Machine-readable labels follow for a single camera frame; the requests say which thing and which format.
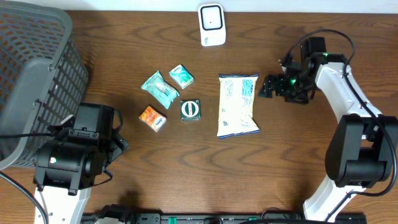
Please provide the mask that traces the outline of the teal wet wipes pack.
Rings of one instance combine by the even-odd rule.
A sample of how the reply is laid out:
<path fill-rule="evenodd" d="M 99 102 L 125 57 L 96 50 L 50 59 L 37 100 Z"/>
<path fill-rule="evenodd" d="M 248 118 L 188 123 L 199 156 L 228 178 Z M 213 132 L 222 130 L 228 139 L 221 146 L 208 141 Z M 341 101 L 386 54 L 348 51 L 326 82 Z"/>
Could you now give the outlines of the teal wet wipes pack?
<path fill-rule="evenodd" d="M 179 92 L 164 80 L 159 71 L 148 78 L 141 88 L 148 91 L 165 109 L 169 109 L 174 99 L 180 96 Z"/>

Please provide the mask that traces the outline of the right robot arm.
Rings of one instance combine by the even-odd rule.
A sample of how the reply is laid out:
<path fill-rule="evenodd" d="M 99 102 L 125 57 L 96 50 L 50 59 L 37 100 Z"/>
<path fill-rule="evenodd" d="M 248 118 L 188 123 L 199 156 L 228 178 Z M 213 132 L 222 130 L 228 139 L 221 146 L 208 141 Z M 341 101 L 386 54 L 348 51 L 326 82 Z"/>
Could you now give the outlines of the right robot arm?
<path fill-rule="evenodd" d="M 307 104 L 317 90 L 326 96 L 338 122 L 326 150 L 326 176 L 304 201 L 306 220 L 333 223 L 357 195 L 380 197 L 397 180 L 397 118 L 382 114 L 356 83 L 350 58 L 329 53 L 323 37 L 305 35 L 299 62 L 290 52 L 280 61 L 283 72 L 265 78 L 259 96 L 282 96 Z"/>

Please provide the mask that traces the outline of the small teal tissue pack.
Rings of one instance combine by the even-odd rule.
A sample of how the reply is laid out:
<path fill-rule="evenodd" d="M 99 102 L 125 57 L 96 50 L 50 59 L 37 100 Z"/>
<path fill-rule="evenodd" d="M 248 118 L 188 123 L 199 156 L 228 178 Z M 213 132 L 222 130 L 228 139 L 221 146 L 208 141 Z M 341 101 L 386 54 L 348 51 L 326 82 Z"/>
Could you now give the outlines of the small teal tissue pack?
<path fill-rule="evenodd" d="M 170 77 L 179 85 L 181 89 L 185 89 L 187 86 L 194 82 L 194 77 L 187 71 L 182 65 L 177 65 L 175 68 L 169 71 Z"/>

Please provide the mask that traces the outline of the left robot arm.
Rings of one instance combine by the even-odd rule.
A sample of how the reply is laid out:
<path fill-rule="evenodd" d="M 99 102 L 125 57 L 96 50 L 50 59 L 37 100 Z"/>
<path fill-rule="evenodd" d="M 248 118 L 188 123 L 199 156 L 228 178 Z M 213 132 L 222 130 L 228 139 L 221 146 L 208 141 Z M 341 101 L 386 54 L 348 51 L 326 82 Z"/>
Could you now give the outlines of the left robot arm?
<path fill-rule="evenodd" d="M 76 115 L 49 126 L 53 138 L 34 157 L 35 223 L 80 223 L 96 176 L 129 147 L 115 117 L 122 116 L 113 107 L 81 103 Z"/>

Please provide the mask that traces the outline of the large yellow wet wipes pack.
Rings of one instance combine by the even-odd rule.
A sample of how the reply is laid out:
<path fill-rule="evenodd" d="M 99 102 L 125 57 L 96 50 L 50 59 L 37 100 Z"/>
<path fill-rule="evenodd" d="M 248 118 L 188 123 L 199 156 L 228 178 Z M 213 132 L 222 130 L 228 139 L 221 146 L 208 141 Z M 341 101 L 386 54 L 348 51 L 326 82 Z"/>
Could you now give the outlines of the large yellow wet wipes pack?
<path fill-rule="evenodd" d="M 258 133 L 253 104 L 258 74 L 219 75 L 220 103 L 217 138 Z"/>

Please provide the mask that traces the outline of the orange tissue pack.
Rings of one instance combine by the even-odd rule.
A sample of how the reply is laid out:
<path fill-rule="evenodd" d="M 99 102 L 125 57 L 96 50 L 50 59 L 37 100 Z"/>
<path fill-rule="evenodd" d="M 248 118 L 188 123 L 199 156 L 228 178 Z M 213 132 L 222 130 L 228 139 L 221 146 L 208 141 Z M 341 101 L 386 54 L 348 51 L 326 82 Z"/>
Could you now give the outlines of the orange tissue pack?
<path fill-rule="evenodd" d="M 167 118 L 148 106 L 139 116 L 140 121 L 146 123 L 153 131 L 158 132 L 166 123 Z"/>

